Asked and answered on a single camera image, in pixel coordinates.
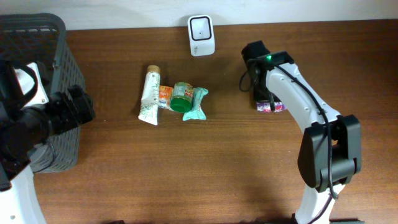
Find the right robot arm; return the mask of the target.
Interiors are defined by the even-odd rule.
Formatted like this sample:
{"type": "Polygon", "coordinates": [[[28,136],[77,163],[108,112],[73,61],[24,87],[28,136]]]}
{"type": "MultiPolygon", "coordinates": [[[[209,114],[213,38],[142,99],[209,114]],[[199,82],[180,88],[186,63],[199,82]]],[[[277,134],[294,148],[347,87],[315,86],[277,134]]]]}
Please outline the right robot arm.
{"type": "Polygon", "coordinates": [[[303,137],[297,164],[305,182],[292,223],[331,223],[339,194],[361,171],[361,124],[355,115],[343,116],[305,81],[286,52],[270,52],[260,40],[241,51],[247,68],[248,91],[259,111],[287,110],[303,137]]]}

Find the red purple snack bag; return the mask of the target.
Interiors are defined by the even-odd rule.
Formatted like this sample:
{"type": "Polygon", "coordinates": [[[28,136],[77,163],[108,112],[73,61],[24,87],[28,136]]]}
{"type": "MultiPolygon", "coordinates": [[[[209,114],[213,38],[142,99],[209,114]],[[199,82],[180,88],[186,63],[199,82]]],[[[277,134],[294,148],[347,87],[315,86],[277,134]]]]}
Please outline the red purple snack bag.
{"type": "Polygon", "coordinates": [[[273,107],[269,102],[257,102],[256,108],[261,113],[281,112],[286,110],[285,105],[282,102],[275,102],[273,107]]]}

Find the orange tissue packet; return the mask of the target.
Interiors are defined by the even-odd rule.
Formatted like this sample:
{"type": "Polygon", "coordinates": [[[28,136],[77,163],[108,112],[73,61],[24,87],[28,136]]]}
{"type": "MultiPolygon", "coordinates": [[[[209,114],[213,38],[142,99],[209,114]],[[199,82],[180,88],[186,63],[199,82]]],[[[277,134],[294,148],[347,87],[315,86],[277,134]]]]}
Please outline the orange tissue packet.
{"type": "Polygon", "coordinates": [[[171,110],[170,101],[172,97],[173,88],[170,86],[163,86],[159,87],[159,101],[158,107],[162,109],[171,110]]]}

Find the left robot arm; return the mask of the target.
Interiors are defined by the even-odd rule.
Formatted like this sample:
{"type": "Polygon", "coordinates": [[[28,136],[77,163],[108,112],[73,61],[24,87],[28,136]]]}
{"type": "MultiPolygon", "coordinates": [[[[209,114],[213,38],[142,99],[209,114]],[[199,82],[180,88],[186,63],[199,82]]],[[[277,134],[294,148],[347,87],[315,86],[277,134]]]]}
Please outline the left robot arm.
{"type": "Polygon", "coordinates": [[[95,118],[93,100],[78,85],[34,103],[40,91],[38,72],[19,61],[1,61],[1,223],[46,222],[29,153],[95,118]]]}

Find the mint toilet tissue pack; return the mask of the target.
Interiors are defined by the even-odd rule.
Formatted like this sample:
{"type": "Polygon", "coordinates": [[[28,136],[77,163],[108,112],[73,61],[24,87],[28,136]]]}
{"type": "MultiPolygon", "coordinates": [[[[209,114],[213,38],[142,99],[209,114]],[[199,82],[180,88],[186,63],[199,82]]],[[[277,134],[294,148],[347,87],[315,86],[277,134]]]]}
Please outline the mint toilet tissue pack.
{"type": "Polygon", "coordinates": [[[206,115],[201,108],[203,98],[208,94],[206,88],[197,87],[193,89],[192,108],[189,112],[184,113],[183,120],[188,121],[191,119],[206,120],[206,115]]]}

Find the green lid jar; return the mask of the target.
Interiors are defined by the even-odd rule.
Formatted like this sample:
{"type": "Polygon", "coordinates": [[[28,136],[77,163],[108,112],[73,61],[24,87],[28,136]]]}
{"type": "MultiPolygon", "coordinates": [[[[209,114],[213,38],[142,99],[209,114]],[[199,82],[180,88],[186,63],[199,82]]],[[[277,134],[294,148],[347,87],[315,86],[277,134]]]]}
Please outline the green lid jar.
{"type": "Polygon", "coordinates": [[[170,108],[179,113],[189,112],[192,108],[193,87],[189,83],[177,82],[170,99],[170,108]]]}

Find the white bamboo print tube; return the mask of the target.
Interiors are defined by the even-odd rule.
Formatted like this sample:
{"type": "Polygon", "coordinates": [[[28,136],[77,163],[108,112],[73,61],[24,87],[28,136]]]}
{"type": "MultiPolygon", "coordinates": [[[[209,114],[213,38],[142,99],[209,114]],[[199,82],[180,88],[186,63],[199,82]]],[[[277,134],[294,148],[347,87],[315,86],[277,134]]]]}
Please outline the white bamboo print tube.
{"type": "Polygon", "coordinates": [[[141,108],[138,118],[141,121],[158,125],[158,102],[160,89],[160,68],[149,65],[147,68],[144,88],[141,97],[141,108]]]}

